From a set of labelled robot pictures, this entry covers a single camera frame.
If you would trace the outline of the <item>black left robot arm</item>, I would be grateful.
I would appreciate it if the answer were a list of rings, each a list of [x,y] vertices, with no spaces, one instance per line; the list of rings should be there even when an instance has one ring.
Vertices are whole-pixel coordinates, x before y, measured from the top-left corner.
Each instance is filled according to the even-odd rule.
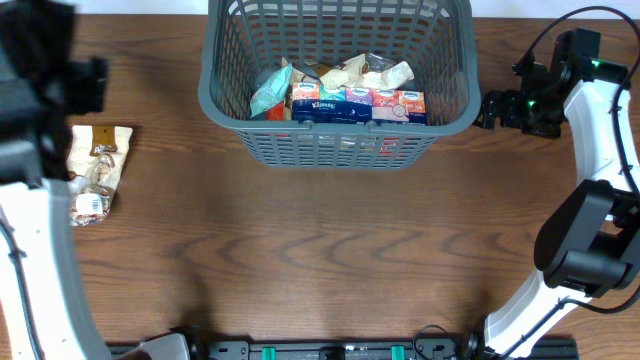
[[[70,115],[100,112],[108,65],[71,60],[75,9],[1,4],[1,306],[15,359],[188,359],[181,333],[109,347],[72,240]]]

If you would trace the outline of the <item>teal snack packet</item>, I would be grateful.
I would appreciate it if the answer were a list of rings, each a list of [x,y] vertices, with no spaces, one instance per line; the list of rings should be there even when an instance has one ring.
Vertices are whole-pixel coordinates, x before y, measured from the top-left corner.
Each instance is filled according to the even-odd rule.
[[[258,88],[250,100],[251,117],[268,111],[285,99],[292,72],[293,66],[288,64],[273,72]]]

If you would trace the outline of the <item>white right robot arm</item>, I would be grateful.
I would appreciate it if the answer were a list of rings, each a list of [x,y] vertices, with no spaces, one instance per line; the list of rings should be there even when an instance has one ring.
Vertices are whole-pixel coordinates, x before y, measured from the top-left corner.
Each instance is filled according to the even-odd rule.
[[[542,225],[534,269],[499,310],[481,320],[462,359],[565,358],[543,336],[572,310],[639,273],[639,160],[629,124],[629,72],[600,59],[599,33],[560,34],[551,64],[527,52],[514,64],[518,90],[488,92],[475,125],[516,128],[549,139],[567,122],[576,188]]]

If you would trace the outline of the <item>beige rice bag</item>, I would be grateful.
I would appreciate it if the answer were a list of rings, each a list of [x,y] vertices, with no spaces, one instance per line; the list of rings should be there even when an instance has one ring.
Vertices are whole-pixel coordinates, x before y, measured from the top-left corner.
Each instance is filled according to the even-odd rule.
[[[289,86],[285,95],[285,102],[296,100],[323,100],[322,82],[311,75],[293,67]]]

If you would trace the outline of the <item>blue tissue multipack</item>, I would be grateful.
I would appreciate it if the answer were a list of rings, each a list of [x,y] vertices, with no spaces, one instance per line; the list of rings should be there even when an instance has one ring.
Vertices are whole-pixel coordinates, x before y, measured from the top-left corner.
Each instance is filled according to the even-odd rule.
[[[350,87],[331,90],[324,85],[298,82],[292,87],[291,109],[292,119],[298,122],[427,124],[425,97],[416,91]]]

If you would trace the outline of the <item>orange spaghetti packet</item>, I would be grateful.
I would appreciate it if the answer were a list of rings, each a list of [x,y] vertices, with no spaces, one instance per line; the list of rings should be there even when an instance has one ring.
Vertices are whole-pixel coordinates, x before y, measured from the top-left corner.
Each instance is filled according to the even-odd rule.
[[[289,119],[285,102],[281,101],[266,112],[268,121],[286,121]]]

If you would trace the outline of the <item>beige nut snack bag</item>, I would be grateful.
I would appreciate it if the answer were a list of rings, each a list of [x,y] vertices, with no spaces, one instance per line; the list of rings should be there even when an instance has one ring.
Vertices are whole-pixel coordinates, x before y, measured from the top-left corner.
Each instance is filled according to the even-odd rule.
[[[72,226],[99,224],[111,212],[133,129],[74,125],[67,157]]]

